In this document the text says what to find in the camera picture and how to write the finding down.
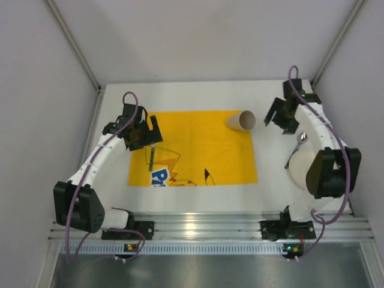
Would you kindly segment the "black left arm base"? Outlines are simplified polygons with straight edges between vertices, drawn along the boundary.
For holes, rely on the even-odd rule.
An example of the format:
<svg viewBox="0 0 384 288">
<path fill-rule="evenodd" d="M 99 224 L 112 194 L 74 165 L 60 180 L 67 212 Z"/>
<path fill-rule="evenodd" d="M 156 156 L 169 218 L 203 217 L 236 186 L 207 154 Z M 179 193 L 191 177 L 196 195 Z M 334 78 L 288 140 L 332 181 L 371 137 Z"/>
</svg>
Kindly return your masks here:
<svg viewBox="0 0 384 288">
<path fill-rule="evenodd" d="M 153 221 L 135 221 L 133 225 L 125 229 L 109 229 L 102 232 L 102 240 L 152 240 L 155 231 Z"/>
</svg>

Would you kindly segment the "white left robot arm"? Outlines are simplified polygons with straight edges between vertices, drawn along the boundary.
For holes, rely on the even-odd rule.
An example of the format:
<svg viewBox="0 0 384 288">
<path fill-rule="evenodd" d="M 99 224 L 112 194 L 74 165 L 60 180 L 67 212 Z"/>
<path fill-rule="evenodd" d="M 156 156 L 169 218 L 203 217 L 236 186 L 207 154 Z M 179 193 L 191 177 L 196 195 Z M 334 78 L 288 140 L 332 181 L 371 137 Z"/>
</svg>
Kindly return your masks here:
<svg viewBox="0 0 384 288">
<path fill-rule="evenodd" d="M 67 181 L 53 188 L 56 222 L 77 230 L 125 229 L 129 211 L 113 208 L 112 191 L 101 185 L 114 162 L 127 151 L 135 151 L 162 141 L 156 116 L 146 109 L 125 104 L 122 115 L 108 123 L 88 159 Z"/>
</svg>

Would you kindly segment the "white bowl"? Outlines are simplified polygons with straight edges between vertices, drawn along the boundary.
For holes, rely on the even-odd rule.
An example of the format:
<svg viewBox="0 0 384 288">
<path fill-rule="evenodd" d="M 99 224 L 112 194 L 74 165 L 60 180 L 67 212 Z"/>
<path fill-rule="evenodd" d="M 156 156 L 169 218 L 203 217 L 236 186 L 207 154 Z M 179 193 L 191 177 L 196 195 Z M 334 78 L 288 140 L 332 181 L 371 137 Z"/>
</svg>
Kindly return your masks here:
<svg viewBox="0 0 384 288">
<path fill-rule="evenodd" d="M 312 149 L 300 149 L 289 161 L 289 173 L 292 181 L 301 189 L 306 190 L 306 175 L 311 167 L 315 153 Z"/>
</svg>

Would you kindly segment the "green handled fork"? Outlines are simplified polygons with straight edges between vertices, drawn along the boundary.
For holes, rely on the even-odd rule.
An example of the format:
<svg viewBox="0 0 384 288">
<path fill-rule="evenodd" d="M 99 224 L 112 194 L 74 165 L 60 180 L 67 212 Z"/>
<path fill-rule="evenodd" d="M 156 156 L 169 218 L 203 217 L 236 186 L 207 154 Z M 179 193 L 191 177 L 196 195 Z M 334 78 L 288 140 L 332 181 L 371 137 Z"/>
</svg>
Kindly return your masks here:
<svg viewBox="0 0 384 288">
<path fill-rule="evenodd" d="M 149 171 L 153 171 L 154 166 L 154 154 L 155 154 L 155 144 L 151 145 L 151 153 L 149 158 Z"/>
</svg>

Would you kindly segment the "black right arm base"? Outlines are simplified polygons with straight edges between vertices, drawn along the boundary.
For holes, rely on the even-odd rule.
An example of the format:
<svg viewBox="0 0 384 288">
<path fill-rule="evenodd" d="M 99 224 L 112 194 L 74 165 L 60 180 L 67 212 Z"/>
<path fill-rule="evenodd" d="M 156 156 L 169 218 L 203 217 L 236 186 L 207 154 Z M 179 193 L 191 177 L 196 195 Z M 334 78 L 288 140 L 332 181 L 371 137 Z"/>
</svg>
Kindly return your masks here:
<svg viewBox="0 0 384 288">
<path fill-rule="evenodd" d="M 315 239 L 316 233 L 312 221 L 292 221 L 283 224 L 280 220 L 265 220 L 260 222 L 262 239 L 277 241 L 281 239 Z"/>
</svg>

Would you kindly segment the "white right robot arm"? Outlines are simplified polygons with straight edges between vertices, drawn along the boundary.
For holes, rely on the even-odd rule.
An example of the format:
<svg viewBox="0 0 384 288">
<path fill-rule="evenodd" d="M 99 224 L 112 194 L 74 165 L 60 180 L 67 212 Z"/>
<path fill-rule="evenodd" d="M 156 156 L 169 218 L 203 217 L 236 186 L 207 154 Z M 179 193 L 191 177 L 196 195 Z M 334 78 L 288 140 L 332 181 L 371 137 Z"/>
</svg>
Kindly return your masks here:
<svg viewBox="0 0 384 288">
<path fill-rule="evenodd" d="M 350 148 L 336 135 L 326 117 L 322 102 L 315 93 L 307 93 L 299 78 L 283 82 L 283 97 L 275 98 L 264 123 L 273 122 L 283 134 L 293 135 L 303 129 L 309 149 L 296 147 L 285 168 L 292 180 L 303 189 L 300 198 L 288 205 L 294 221 L 312 218 L 316 213 L 340 199 L 341 205 L 334 216 L 337 219 L 347 206 L 361 163 L 361 152 Z"/>
</svg>

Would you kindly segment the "beige paper cup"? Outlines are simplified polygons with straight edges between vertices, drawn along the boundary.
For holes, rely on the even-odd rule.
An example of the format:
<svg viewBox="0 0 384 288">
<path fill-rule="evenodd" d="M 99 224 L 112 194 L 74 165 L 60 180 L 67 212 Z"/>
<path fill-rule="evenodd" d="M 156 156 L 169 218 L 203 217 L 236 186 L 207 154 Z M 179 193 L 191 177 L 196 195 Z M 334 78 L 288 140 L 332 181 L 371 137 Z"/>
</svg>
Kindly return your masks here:
<svg viewBox="0 0 384 288">
<path fill-rule="evenodd" d="M 239 131 L 250 131 L 256 124 L 256 117 L 249 110 L 241 111 L 235 115 L 228 117 L 226 125 L 229 129 Z"/>
</svg>

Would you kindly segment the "yellow cartoon placemat cloth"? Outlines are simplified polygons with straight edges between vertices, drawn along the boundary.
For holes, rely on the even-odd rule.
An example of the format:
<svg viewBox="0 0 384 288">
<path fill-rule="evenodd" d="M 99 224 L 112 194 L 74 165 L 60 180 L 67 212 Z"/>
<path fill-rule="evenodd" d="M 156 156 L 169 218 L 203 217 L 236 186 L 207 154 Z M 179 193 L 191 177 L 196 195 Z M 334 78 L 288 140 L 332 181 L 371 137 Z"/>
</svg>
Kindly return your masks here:
<svg viewBox="0 0 384 288">
<path fill-rule="evenodd" d="M 135 187 L 196 187 L 258 182 L 250 132 L 229 129 L 235 110 L 155 112 L 163 141 L 133 151 L 127 184 Z"/>
</svg>

